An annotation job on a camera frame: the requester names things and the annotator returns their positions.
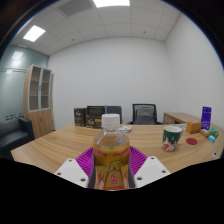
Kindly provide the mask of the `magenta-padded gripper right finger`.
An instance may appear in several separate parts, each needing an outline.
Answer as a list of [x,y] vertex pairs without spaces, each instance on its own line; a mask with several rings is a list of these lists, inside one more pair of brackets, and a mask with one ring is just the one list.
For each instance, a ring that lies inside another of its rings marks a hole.
[[170,175],[168,169],[156,156],[147,157],[135,147],[130,147],[129,187],[140,188]]

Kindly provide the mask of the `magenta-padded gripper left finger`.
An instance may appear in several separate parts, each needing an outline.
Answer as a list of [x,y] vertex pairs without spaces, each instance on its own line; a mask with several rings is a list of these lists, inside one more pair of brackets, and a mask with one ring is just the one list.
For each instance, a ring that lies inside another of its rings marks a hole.
[[93,148],[87,149],[76,159],[68,158],[55,175],[78,186],[93,189],[95,186]]

